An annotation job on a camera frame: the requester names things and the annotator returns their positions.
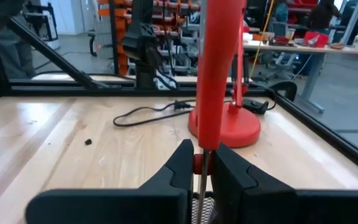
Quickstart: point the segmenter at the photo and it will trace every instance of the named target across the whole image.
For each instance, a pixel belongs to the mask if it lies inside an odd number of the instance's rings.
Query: yellow cable
[[[260,45],[262,44],[262,40],[263,40],[263,38],[264,38],[264,36],[265,36],[265,31],[266,31],[266,28],[267,28],[267,24],[269,24],[270,16],[272,15],[273,5],[274,5],[274,0],[272,0],[272,1],[270,2],[270,7],[269,7],[269,9],[268,9],[268,14],[267,14],[267,20],[266,20],[266,22],[265,22],[265,27],[264,27],[264,29],[263,29],[263,31],[262,31],[262,39],[260,40],[259,46],[258,46],[258,48],[257,48],[257,50],[256,50],[256,56],[255,56],[254,64],[253,64],[252,69],[251,69],[251,73],[249,74],[249,78],[252,77],[252,75],[254,74],[254,69],[255,69],[255,66],[256,66],[256,61],[258,60],[258,56],[259,56]]]

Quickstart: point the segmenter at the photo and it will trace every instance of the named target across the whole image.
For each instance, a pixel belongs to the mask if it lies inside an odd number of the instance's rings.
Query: red desk lamp
[[[248,89],[248,80],[245,85],[242,83],[242,21],[246,0],[208,3],[204,52],[199,56],[196,108],[189,115],[188,128],[198,137],[203,149],[215,148],[219,141],[228,147],[250,146],[259,138],[260,122],[242,108],[242,96]],[[237,79],[231,102],[224,103],[236,46]]]

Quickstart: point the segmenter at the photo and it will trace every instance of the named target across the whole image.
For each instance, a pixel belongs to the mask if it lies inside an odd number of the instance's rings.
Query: lamp base
[[[260,121],[250,111],[240,108],[238,114],[228,113],[229,103],[223,105],[221,142],[228,147],[246,147],[259,139]],[[188,128],[197,137],[196,109],[190,112]]]

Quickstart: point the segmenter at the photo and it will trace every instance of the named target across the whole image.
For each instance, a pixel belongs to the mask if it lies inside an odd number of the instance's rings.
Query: small black debris
[[[87,140],[85,141],[85,144],[86,144],[87,146],[89,146],[90,144],[92,144],[92,140],[91,140],[91,139],[87,139]]]

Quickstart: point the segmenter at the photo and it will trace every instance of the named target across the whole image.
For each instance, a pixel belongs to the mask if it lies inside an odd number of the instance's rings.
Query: desk
[[[256,50],[259,47],[258,40],[250,40],[248,42],[244,42],[244,50]],[[316,108],[319,114],[324,113],[324,108],[317,103],[310,101],[310,96],[313,92],[314,86],[316,85],[317,79],[319,77],[319,73],[323,67],[324,63],[324,56],[325,54],[354,54],[358,55],[357,49],[352,49],[350,47],[345,47],[342,50],[332,49],[329,46],[325,46],[324,48],[314,48],[314,47],[305,47],[300,45],[295,45],[295,47],[288,47],[288,46],[271,46],[267,44],[261,43],[260,45],[261,50],[272,50],[272,51],[279,51],[279,52],[300,52],[300,53],[309,53],[313,54],[316,57],[315,63],[316,66],[312,67],[312,71],[310,71],[310,75],[306,80],[305,87],[303,89],[302,94],[300,95],[300,101],[305,103],[307,106],[312,108]]]
[[[112,125],[134,108],[174,100],[180,99],[0,98],[0,223],[23,223],[27,202],[47,189],[136,188],[183,139],[200,151],[186,115],[127,129]],[[140,111],[126,122],[160,115]],[[236,149],[239,155],[294,188],[358,189],[358,167],[283,108],[260,121],[259,142]]]

